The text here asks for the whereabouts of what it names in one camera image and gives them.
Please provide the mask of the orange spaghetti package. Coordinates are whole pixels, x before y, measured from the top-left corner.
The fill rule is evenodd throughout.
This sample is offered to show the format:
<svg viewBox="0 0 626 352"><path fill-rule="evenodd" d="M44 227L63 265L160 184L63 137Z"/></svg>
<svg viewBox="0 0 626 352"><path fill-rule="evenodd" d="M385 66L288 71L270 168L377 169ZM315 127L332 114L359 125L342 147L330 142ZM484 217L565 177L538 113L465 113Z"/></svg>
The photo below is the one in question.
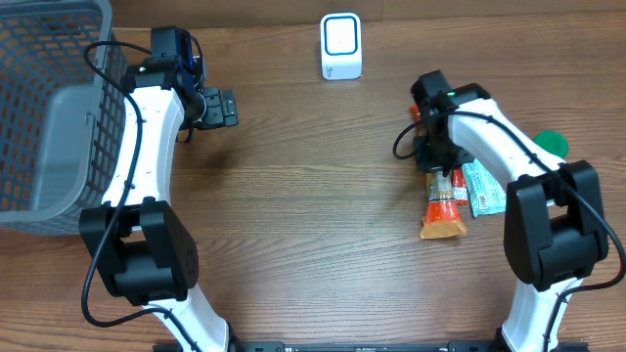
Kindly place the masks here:
<svg viewBox="0 0 626 352"><path fill-rule="evenodd" d="M441 171L425 174L428 204L423 217L422 240L464 237L468 228L463 221L460 205L469 204L468 189L460 169L447 176Z"/></svg>

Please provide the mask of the teal Kleenex tissue pack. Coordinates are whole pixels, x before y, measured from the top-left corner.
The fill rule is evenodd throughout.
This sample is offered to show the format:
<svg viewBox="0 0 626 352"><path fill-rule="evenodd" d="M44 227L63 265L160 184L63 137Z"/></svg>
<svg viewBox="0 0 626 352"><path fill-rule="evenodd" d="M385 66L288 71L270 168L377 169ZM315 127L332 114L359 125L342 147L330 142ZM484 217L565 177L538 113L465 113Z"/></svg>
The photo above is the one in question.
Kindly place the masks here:
<svg viewBox="0 0 626 352"><path fill-rule="evenodd" d="M504 213L506 193L495 177L477 160L462 165L473 217Z"/></svg>

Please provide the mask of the green lid white jar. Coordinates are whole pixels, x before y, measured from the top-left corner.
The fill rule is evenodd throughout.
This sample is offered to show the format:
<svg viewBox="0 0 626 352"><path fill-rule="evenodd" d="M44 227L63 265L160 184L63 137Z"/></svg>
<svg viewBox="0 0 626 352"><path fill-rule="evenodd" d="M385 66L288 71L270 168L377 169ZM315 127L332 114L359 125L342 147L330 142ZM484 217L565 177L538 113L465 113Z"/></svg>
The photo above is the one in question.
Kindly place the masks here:
<svg viewBox="0 0 626 352"><path fill-rule="evenodd" d="M566 158L569 152L569 145L563 135L554 130L544 130L538 133L533 142L550 154L560 158Z"/></svg>

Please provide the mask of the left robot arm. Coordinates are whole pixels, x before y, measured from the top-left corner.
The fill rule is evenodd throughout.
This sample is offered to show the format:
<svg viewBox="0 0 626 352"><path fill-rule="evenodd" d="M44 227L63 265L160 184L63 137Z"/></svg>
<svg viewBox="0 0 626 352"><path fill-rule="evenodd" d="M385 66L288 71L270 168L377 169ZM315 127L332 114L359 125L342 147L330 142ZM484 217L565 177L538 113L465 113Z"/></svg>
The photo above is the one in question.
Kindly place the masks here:
<svg viewBox="0 0 626 352"><path fill-rule="evenodd" d="M240 351L200 288L196 242L170 204L179 132L238 125L234 94L205 88L200 43L185 29L152 29L145 52L118 81L95 71L122 94L125 126L100 206L79 216L92 257L81 311L99 328L155 315L176 338L174 351Z"/></svg>

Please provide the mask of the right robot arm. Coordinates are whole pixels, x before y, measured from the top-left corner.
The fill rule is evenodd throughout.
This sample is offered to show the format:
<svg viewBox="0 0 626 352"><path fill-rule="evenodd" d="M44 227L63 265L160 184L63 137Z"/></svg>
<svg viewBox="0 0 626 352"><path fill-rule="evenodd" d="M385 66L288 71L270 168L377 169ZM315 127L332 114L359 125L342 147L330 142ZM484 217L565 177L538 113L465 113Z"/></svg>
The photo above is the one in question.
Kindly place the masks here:
<svg viewBox="0 0 626 352"><path fill-rule="evenodd" d="M568 163L529 139L491 95L471 83L453 88L443 73L421 75L411 88L424 134L412 156L419 170L444 175L479 161L506 193L504 251L516 278L514 301L490 351L586 351L561 342L558 327L570 296L608 255L596 170Z"/></svg>

